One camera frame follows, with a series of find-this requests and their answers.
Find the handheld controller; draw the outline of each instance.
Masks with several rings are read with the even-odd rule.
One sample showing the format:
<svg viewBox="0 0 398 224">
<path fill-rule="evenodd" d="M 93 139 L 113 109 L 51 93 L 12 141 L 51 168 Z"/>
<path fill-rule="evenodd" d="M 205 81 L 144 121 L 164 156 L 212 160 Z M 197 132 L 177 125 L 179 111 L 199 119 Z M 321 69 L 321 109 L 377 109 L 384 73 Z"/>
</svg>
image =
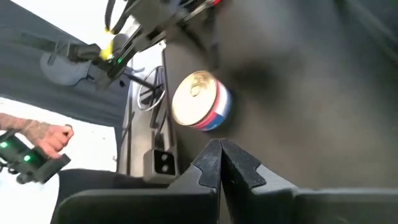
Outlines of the handheld controller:
<svg viewBox="0 0 398 224">
<path fill-rule="evenodd" d="M 9 130 L 0 136 L 0 158 L 6 161 L 10 173 L 18 174 L 18 183 L 44 184 L 70 162 L 65 154 L 51 159 L 39 147 L 30 149 L 15 136 L 16 133 L 17 130 Z"/>
</svg>

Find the tattoo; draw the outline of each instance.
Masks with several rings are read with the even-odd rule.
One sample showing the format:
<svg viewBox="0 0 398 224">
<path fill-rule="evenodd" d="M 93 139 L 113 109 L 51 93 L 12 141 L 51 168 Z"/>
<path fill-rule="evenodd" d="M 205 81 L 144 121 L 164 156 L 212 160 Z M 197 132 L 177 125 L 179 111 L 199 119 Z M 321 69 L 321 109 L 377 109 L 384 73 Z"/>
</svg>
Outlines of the tattoo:
<svg viewBox="0 0 398 224">
<path fill-rule="evenodd" d="M 0 130 L 7 131 L 8 129 L 23 129 L 29 120 L 16 118 L 14 116 L 0 113 Z"/>
<path fill-rule="evenodd" d="M 50 126 L 50 124 L 44 122 L 17 118 L 9 114 L 0 113 L 0 130 L 18 129 L 33 144 L 37 140 L 51 134 L 49 132 Z"/>
<path fill-rule="evenodd" d="M 38 139 L 43 139 L 46 134 L 51 134 L 48 132 L 49 127 L 50 124 L 29 120 L 28 125 L 21 129 L 21 134 L 34 142 Z"/>
</svg>

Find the metal rod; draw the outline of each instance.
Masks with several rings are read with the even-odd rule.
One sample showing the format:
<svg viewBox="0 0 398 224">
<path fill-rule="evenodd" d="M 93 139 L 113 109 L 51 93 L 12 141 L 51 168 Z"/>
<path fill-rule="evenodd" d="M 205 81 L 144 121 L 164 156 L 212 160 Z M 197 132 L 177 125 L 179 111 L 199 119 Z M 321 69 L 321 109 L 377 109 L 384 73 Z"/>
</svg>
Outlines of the metal rod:
<svg viewBox="0 0 398 224">
<path fill-rule="evenodd" d="M 130 80 L 132 80 L 133 82 L 136 82 L 136 83 L 138 83 L 138 84 L 141 84 L 141 85 L 143 85 L 143 86 L 145 86 L 146 88 L 149 88 L 149 89 L 151 89 L 151 90 L 155 90 L 156 87 L 157 87 L 157 85 L 154 85 L 154 84 L 152 84 L 152 83 L 149 83 L 149 82 L 147 82 L 147 81 L 144 81 L 143 79 L 138 78 L 138 77 L 135 76 L 135 75 L 130 75 L 130 74 L 126 74 L 126 75 L 127 75 L 127 77 L 128 77 Z"/>
</svg>

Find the black mount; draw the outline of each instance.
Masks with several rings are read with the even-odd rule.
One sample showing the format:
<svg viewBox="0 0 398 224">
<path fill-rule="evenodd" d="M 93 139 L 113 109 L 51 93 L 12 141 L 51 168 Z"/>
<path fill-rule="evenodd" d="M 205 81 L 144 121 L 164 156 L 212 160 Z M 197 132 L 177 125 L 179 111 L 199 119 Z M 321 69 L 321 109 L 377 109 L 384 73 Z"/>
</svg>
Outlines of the black mount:
<svg viewBox="0 0 398 224">
<path fill-rule="evenodd" d="M 398 222 L 398 189 L 300 189 L 224 139 L 211 140 L 167 189 L 87 190 L 55 216 L 61 224 L 218 223 L 221 182 L 231 223 Z"/>
</svg>

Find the tin can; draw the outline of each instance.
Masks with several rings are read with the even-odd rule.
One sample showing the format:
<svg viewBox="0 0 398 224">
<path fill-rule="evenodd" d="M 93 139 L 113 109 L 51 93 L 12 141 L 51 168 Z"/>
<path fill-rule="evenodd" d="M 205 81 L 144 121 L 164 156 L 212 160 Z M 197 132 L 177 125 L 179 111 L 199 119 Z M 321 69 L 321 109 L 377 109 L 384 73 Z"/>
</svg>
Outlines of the tin can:
<svg viewBox="0 0 398 224">
<path fill-rule="evenodd" d="M 199 71 L 185 78 L 173 100 L 174 120 L 201 131 L 217 128 L 228 116 L 231 95 L 210 72 Z"/>
</svg>

